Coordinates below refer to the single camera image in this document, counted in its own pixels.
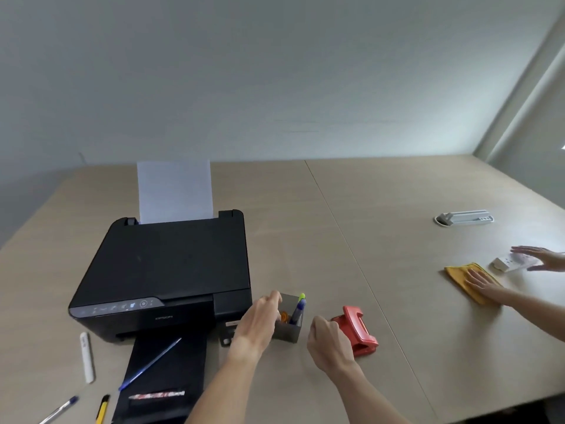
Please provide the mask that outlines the person's left hand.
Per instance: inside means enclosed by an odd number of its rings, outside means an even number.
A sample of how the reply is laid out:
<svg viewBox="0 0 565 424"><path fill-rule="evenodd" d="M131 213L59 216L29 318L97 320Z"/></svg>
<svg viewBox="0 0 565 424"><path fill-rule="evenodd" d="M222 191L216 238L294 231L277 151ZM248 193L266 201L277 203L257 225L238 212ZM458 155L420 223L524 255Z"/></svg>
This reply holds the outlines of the person's left hand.
<svg viewBox="0 0 565 424"><path fill-rule="evenodd" d="M274 326L274 324L254 323L253 303L236 328L228 359L236 362L257 363L272 339Z"/></svg>

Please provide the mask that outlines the person's right hand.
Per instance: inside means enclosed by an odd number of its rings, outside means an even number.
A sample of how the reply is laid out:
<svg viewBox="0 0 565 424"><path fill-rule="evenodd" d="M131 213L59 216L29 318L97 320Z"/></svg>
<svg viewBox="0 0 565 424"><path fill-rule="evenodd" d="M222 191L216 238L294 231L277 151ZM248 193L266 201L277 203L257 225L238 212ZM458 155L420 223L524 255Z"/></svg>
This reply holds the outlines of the person's right hand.
<svg viewBox="0 0 565 424"><path fill-rule="evenodd" d="M330 379L340 378L358 369L349 339L344 333L341 339L340 345L307 344L307 350L314 364Z"/></svg>

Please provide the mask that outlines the grey pen holder box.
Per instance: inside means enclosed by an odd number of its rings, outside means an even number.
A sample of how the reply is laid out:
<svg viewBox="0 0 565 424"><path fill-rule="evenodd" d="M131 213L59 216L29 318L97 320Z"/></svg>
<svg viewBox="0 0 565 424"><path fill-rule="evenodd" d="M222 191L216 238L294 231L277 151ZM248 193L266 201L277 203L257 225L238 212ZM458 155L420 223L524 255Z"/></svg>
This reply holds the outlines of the grey pen holder box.
<svg viewBox="0 0 565 424"><path fill-rule="evenodd" d="M282 302L279 304L279 312L285 311L289 314L289 316L291 316L296 308L298 296L281 293L281 297ZM299 340L300 331L302 329L302 320L303 318L300 319L300 322L296 326L289 323L280 323L279 320L276 321L272 339L296 344Z"/></svg>

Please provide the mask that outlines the another person's forearm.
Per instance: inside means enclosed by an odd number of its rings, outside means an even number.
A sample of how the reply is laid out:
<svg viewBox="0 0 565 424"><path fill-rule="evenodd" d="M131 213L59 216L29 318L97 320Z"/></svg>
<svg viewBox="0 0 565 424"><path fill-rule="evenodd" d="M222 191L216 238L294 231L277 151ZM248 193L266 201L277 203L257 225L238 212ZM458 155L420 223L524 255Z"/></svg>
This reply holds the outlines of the another person's forearm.
<svg viewBox="0 0 565 424"><path fill-rule="evenodd" d="M543 332L565 342L565 306L509 289L501 293L501 303L513 308Z"/></svg>

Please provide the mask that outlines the person's left forearm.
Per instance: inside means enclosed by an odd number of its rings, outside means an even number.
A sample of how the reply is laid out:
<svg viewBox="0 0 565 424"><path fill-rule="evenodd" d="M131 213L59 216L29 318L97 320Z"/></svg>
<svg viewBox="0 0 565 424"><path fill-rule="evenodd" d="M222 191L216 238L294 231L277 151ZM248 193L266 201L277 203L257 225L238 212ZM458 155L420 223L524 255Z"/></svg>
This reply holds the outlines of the person's left forearm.
<svg viewBox="0 0 565 424"><path fill-rule="evenodd" d="M245 424L252 380L262 353L230 349L184 424Z"/></svg>

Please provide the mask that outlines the person's right forearm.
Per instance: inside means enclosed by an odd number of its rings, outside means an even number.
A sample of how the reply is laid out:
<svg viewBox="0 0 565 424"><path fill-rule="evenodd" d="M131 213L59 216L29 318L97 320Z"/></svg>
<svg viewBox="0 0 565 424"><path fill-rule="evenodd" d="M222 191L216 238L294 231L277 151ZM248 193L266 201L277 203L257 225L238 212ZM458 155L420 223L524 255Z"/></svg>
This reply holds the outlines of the person's right forearm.
<svg viewBox="0 0 565 424"><path fill-rule="evenodd" d="M349 424L411 424L368 381L356 362L326 370L343 402Z"/></svg>

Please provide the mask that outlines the red hole punch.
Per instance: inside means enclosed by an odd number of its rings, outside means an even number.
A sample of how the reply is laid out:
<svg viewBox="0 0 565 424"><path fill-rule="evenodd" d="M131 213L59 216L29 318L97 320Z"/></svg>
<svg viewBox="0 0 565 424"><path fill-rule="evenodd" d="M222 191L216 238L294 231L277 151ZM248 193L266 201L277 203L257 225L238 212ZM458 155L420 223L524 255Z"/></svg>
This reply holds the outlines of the red hole punch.
<svg viewBox="0 0 565 424"><path fill-rule="evenodd" d="M336 322L349 339L355 358L371 355L378 349L379 343L366 328L360 307L343 306L343 313L330 321Z"/></svg>

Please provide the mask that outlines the black inkjet printer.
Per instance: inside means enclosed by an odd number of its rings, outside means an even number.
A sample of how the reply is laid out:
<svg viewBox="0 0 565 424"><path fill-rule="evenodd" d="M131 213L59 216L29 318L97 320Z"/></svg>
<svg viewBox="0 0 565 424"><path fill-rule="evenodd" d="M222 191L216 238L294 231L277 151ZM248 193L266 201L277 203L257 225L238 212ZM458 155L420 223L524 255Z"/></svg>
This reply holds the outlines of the black inkjet printer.
<svg viewBox="0 0 565 424"><path fill-rule="evenodd" d="M118 393L111 424L182 424L204 389L208 336L218 324L239 320L251 304L242 211L194 221L113 222L69 315L105 342L135 338L124 380L182 340ZM181 397L128 399L182 390Z"/></svg>

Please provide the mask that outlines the blue ballpoint pen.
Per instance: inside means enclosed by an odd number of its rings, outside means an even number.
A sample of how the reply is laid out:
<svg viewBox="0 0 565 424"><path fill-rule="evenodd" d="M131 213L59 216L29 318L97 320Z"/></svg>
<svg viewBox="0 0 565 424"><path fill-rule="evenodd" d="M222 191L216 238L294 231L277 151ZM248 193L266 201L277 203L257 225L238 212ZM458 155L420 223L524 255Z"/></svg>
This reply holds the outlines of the blue ballpoint pen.
<svg viewBox="0 0 565 424"><path fill-rule="evenodd" d="M171 349L173 349L182 338L176 339L172 342L169 346L166 347L163 351L161 351L156 357L154 357L150 362L146 363L145 366L137 370L131 377L125 379L123 383L117 389L118 393L121 393L123 390L128 388L137 378L139 378L143 373L149 370L153 365L155 365L159 360L161 360Z"/></svg>

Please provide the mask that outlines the red and white patterned pen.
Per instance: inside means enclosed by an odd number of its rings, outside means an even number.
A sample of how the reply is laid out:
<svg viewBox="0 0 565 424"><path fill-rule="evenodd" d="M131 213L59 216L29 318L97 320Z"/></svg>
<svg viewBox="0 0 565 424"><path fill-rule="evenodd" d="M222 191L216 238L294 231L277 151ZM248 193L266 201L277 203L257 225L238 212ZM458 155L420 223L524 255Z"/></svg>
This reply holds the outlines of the red and white patterned pen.
<svg viewBox="0 0 565 424"><path fill-rule="evenodd" d="M142 400L157 400L157 399L169 399L175 397L185 396L185 391L163 391L163 392L153 392L153 393L140 393L131 395L128 397L132 401L142 401Z"/></svg>

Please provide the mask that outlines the white paper sheet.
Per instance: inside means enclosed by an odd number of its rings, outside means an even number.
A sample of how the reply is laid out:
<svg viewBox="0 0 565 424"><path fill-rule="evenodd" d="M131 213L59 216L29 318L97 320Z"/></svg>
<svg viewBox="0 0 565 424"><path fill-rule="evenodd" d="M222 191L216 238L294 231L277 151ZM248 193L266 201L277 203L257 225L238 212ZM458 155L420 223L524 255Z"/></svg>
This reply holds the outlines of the white paper sheet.
<svg viewBox="0 0 565 424"><path fill-rule="evenodd" d="M137 162L141 224L214 217L210 161Z"/></svg>

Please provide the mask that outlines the yellow cleaning cloth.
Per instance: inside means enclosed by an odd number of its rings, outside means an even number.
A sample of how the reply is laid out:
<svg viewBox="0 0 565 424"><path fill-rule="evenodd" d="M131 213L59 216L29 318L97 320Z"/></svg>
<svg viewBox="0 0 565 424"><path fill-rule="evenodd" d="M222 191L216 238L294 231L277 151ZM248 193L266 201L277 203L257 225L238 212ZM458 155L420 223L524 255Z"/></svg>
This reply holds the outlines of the yellow cleaning cloth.
<svg viewBox="0 0 565 424"><path fill-rule="evenodd" d="M470 299L476 302L479 305L483 306L497 306L498 304L484 296L482 296L479 292L473 290L472 287L467 285L466 282L466 275L469 270L474 270L476 272L482 273L486 278L490 279L494 284L501 285L500 282L492 276L484 267L480 266L476 262L472 262L462 266L446 266L444 271L446 272L447 276L456 284L458 285L463 292Z"/></svg>

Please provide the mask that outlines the white desk socket box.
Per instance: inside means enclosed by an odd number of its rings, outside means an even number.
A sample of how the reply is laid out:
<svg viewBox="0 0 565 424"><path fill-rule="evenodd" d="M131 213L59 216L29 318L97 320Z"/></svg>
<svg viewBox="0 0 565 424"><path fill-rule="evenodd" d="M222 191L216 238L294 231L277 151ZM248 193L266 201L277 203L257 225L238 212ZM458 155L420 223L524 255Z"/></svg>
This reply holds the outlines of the white desk socket box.
<svg viewBox="0 0 565 424"><path fill-rule="evenodd" d="M433 218L434 222L441 227L474 226L493 223L494 217L486 210L459 211L452 213L441 213Z"/></svg>

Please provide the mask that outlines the white marker pen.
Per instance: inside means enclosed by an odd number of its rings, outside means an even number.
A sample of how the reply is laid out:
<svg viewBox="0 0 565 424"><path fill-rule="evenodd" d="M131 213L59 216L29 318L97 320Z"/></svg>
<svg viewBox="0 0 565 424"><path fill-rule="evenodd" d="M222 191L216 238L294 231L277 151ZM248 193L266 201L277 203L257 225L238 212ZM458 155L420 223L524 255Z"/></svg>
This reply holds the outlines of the white marker pen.
<svg viewBox="0 0 565 424"><path fill-rule="evenodd" d="M81 356L86 384L92 384L95 381L95 368L92 356L92 348L90 345L90 337L87 332L80 334Z"/></svg>

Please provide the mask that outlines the white power strip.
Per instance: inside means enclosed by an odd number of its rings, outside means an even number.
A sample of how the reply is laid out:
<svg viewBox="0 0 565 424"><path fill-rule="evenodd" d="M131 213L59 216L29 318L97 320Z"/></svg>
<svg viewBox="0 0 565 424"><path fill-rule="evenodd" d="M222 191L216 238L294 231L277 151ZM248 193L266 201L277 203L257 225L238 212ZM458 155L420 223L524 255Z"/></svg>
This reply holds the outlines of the white power strip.
<svg viewBox="0 0 565 424"><path fill-rule="evenodd" d="M533 256L519 253L509 253L499 256L491 262L491 267L498 272L506 273L516 270L526 269L540 264L541 261Z"/></svg>

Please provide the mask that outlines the clear blue-capped ballpoint pen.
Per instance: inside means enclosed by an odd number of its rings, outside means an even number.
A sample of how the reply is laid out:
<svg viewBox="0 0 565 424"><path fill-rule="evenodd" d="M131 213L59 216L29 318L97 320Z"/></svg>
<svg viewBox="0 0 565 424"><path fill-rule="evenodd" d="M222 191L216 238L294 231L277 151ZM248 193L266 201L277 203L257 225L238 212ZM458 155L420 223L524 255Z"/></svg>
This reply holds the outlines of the clear blue-capped ballpoint pen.
<svg viewBox="0 0 565 424"><path fill-rule="evenodd" d="M68 409L73 407L78 401L79 396L73 396L69 400L67 400L63 405L55 409L52 413L50 413L46 418L41 420L38 424L51 424L54 420L58 419L62 414L64 414Z"/></svg>

